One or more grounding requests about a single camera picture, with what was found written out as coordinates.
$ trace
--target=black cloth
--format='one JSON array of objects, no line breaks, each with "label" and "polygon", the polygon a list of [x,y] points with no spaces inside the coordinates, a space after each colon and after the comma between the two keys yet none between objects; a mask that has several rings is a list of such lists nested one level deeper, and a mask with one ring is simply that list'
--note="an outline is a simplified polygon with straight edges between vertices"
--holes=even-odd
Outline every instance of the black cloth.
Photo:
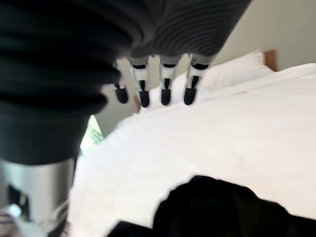
[{"label": "black cloth", "polygon": [[171,191],[155,214],[153,228],[120,222],[108,237],[307,237],[316,221],[292,216],[250,189],[195,176]]}]

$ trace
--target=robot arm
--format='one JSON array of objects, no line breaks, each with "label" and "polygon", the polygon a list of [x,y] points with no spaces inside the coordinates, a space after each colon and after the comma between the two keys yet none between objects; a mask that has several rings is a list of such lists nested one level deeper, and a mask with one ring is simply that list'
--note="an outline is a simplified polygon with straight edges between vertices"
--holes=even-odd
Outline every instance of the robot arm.
[{"label": "robot arm", "polygon": [[25,237],[57,237],[68,210],[76,158],[89,116],[114,84],[128,98],[115,60],[127,56],[144,107],[148,56],[161,60],[161,102],[191,54],[184,101],[250,0],[2,1],[0,158],[9,212]]}]

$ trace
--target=wall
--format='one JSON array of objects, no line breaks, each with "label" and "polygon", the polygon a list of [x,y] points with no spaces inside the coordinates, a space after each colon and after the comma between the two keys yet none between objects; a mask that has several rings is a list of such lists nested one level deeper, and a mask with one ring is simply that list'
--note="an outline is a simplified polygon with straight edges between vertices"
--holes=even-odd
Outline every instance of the wall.
[{"label": "wall", "polygon": [[[218,64],[262,48],[276,49],[279,69],[316,62],[316,0],[253,0],[213,64]],[[182,58],[178,74],[185,72],[188,58]],[[129,64],[120,60],[130,95],[134,93]],[[150,87],[158,85],[158,59],[150,60]],[[116,101],[105,88],[110,102],[97,116],[104,135],[121,119],[137,112],[133,100],[127,105]]]}]

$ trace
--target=white duvet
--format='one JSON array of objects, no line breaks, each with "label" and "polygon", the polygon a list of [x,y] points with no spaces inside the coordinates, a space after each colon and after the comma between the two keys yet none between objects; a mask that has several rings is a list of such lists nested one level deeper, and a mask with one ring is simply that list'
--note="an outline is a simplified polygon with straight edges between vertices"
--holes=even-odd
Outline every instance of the white duvet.
[{"label": "white duvet", "polygon": [[122,121],[78,161],[73,236],[104,237],[121,219],[151,226],[161,200],[196,174],[316,218],[316,64]]}]

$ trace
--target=wooden headboard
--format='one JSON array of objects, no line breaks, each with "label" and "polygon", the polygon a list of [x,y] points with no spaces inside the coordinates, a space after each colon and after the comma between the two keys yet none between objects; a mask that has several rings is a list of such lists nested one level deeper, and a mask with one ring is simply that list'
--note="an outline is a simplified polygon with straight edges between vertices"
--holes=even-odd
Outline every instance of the wooden headboard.
[{"label": "wooden headboard", "polygon": [[[265,65],[269,67],[272,71],[277,72],[277,51],[276,50],[270,50],[265,52]],[[137,110],[139,111],[141,108],[141,104],[138,100],[137,95],[134,95],[135,104],[137,107]]]},{"label": "wooden headboard", "polygon": [[277,51],[270,50],[265,52],[265,65],[271,68],[272,71],[277,72]]}]

